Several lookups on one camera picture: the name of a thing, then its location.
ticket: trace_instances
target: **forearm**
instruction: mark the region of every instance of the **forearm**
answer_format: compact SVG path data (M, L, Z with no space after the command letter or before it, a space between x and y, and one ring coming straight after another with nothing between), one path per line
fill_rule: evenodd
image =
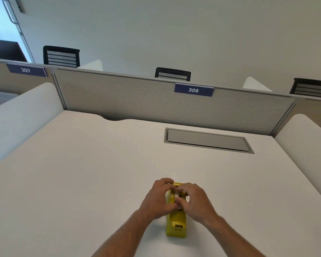
M220 216L205 224L219 242L228 257L264 257L252 244L246 241Z
M132 257L151 220L139 210L123 224L92 257Z

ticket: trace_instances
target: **black monitor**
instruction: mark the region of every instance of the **black monitor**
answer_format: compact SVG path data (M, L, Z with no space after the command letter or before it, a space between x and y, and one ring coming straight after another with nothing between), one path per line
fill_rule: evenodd
M27 62L19 43L7 40L0 40L0 59Z

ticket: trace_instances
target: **person's left arm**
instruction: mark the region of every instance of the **person's left arm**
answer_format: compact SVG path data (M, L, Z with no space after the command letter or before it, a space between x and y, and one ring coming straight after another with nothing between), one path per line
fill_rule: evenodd
M100 246L92 257L132 257L148 225L157 218L178 210L179 205L167 204L165 193L175 190L170 178L156 180L140 208L110 238Z

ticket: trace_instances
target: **person's left hand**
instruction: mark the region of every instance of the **person's left hand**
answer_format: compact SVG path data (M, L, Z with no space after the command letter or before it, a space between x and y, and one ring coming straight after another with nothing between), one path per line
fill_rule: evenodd
M168 190L175 190L174 181L171 178L164 177L156 180L140 205L139 211L150 218L150 221L169 214L173 210L179 210L181 207L176 203L168 204L165 194Z

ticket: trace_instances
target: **number sign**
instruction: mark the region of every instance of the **number sign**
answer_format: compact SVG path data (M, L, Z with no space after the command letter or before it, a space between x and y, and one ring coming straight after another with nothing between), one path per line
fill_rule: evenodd
M204 95L204 96L211 97L214 92L214 87L193 86L193 85L176 83L175 92L191 94L191 95Z
M45 68L43 67L32 67L27 65L17 65L17 64L6 64L9 72L18 73L24 75L38 76L38 77L47 77Z

